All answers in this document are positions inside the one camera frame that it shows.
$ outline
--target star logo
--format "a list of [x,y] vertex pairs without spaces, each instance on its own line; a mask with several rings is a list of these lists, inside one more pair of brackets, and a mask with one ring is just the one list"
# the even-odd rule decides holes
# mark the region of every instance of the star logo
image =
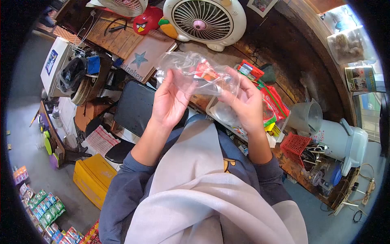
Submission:
[[138,53],[135,53],[135,59],[133,62],[131,62],[130,64],[137,64],[137,68],[139,69],[140,66],[141,66],[141,63],[144,63],[144,62],[148,62],[148,60],[146,58],[144,58],[145,56],[145,53],[144,52],[143,54],[139,55]]

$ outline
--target black chair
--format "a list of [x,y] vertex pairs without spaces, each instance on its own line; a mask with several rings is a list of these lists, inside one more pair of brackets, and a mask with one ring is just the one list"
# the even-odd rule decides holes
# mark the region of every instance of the black chair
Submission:
[[[117,109],[114,114],[114,120],[135,135],[141,137],[152,116],[154,93],[155,91],[151,88],[138,83],[136,80],[130,80],[125,85],[119,101],[113,103],[88,123],[85,129],[86,136],[90,135],[99,125],[101,125],[106,131],[110,132],[116,139],[121,141],[107,152],[105,155],[106,159],[117,164],[123,164],[123,160],[135,144],[113,134],[111,132],[111,126],[102,121],[103,115],[116,106]],[[189,110],[186,109],[183,117],[174,129],[184,126],[188,119],[188,113]]]

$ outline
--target red plastic basket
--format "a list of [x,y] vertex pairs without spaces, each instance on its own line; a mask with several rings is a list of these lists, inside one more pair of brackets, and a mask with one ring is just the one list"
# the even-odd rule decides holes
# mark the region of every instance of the red plastic basket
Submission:
[[290,132],[280,144],[280,149],[282,149],[284,156],[303,166],[301,154],[310,141],[311,138],[309,137],[295,135]]

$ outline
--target grey sweater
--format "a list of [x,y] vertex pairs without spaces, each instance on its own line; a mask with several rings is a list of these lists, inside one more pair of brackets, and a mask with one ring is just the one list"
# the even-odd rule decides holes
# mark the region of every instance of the grey sweater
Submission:
[[[182,131],[180,128],[171,132],[158,160],[175,144]],[[271,206],[291,200],[283,187],[283,170],[275,157],[263,165],[252,164],[226,134],[218,131],[218,138],[225,172],[252,186]],[[99,236],[103,244],[124,242],[135,209],[149,195],[154,171],[155,167],[144,166],[131,153],[127,155],[111,181],[100,213]]]

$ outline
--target person's left hand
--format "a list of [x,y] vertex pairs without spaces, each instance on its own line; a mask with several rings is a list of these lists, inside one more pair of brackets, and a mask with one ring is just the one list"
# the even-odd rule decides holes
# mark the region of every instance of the person's left hand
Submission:
[[164,128],[172,130],[182,118],[190,101],[191,95],[180,91],[174,84],[174,73],[171,69],[154,95],[151,120]]

